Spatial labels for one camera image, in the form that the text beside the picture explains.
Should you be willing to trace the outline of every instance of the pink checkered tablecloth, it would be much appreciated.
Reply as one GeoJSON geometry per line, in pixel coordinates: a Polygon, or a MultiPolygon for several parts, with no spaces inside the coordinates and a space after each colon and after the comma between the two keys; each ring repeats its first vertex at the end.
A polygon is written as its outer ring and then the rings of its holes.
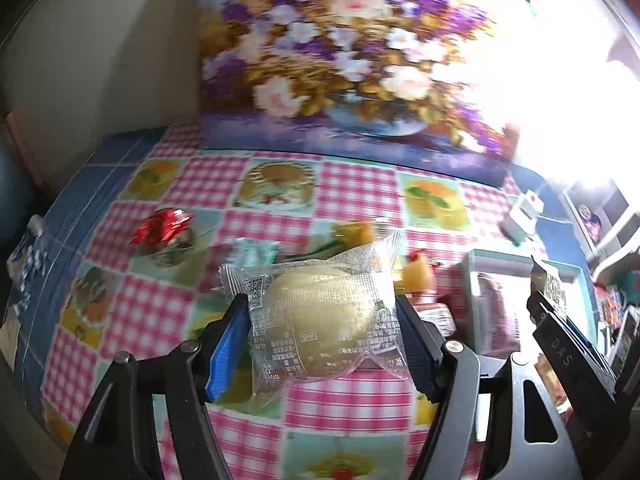
{"type": "MultiPolygon", "coordinates": [[[[495,244],[508,242],[498,223],[510,207],[508,194],[518,192],[510,177],[505,181],[506,190],[492,189],[428,171],[359,164],[337,157],[216,152],[202,146],[194,126],[169,128],[147,160],[175,159],[180,170],[170,185],[154,200],[135,200],[129,191],[126,200],[111,203],[94,229],[82,272],[93,266],[108,271],[114,287],[100,327],[99,345],[91,348],[78,334],[59,325],[42,382],[44,399],[71,429],[115,352],[127,350],[138,359],[166,354],[193,336],[203,319],[222,315],[224,306],[220,308],[215,297],[220,285],[217,270],[230,243],[238,237],[273,240],[281,244],[284,253],[303,253],[312,247],[316,236],[328,235],[334,222],[387,217],[402,229],[404,250],[425,249],[440,263],[436,270],[438,296],[447,298],[457,319],[466,317],[460,261],[481,238],[495,244]],[[310,203],[263,206],[237,200],[240,184],[257,158],[295,161],[312,171],[310,203]],[[403,195],[402,179],[407,176],[432,178],[459,190],[470,226],[451,231],[416,224],[403,195]],[[198,257],[175,270],[150,266],[129,244],[140,222],[162,206],[179,206],[196,213],[199,221],[210,222],[203,228],[206,243],[198,247],[198,257]]],[[[544,245],[536,240],[527,248],[544,253],[544,245]]],[[[295,462],[293,449],[300,442],[313,447],[314,439],[320,439],[319,447],[341,449],[350,445],[348,439],[358,438],[377,438],[385,452],[397,451],[397,476],[405,478],[429,429],[418,420],[417,403],[418,393],[411,381],[399,380],[384,370],[359,368],[345,377],[297,384],[284,391],[268,413],[248,415],[246,410],[222,404],[210,406],[209,416],[236,480],[289,480],[293,478],[289,473],[295,462]],[[345,439],[345,444],[329,445],[328,439],[345,439]]],[[[166,415],[157,415],[161,419],[162,467],[168,480],[178,479],[180,471],[166,415]]],[[[481,447],[470,447],[465,480],[474,478],[480,454],[481,447]]]]}

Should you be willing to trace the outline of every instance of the floral painting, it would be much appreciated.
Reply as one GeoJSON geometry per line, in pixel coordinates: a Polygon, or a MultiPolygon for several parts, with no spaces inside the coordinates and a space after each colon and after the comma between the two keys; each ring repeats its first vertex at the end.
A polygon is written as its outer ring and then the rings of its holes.
{"type": "Polygon", "coordinates": [[[209,147],[495,171],[517,140],[476,102],[496,25],[467,0],[200,0],[209,147]]]}

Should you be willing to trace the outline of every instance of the white power adapter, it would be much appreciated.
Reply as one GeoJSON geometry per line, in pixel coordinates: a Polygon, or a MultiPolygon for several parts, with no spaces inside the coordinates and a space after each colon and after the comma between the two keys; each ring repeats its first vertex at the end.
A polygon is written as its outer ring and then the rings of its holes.
{"type": "Polygon", "coordinates": [[[502,219],[500,228],[515,243],[520,245],[536,232],[536,221],[545,204],[532,190],[521,193],[509,214],[502,219]]]}

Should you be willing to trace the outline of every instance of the red wrapper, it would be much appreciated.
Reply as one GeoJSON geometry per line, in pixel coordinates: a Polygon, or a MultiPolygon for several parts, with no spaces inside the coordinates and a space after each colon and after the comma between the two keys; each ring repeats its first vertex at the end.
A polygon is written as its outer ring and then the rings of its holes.
{"type": "Polygon", "coordinates": [[[189,226],[194,216],[182,209],[159,209],[140,224],[131,243],[149,247],[167,244],[189,226]]]}

